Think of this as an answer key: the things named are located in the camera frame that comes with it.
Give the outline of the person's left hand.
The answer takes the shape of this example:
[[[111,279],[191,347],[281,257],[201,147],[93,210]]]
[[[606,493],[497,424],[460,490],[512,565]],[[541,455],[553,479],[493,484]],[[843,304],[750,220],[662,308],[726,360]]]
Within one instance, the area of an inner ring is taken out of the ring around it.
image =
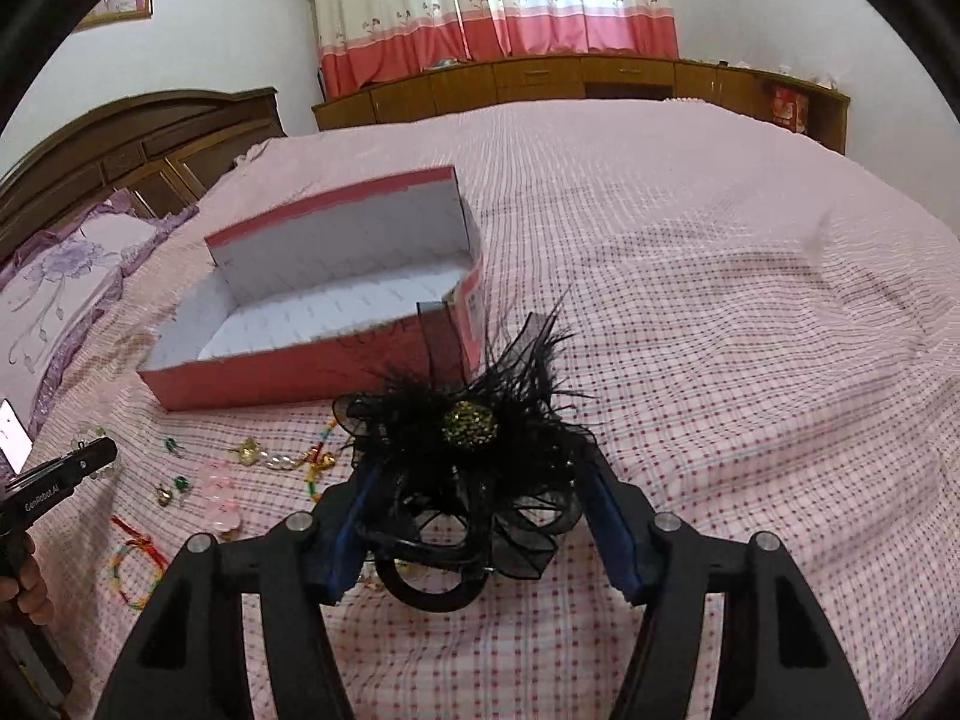
[[[47,626],[53,618],[53,603],[41,567],[37,564],[36,544],[25,536],[26,559],[16,577],[0,577],[0,601],[13,603],[36,626]]]

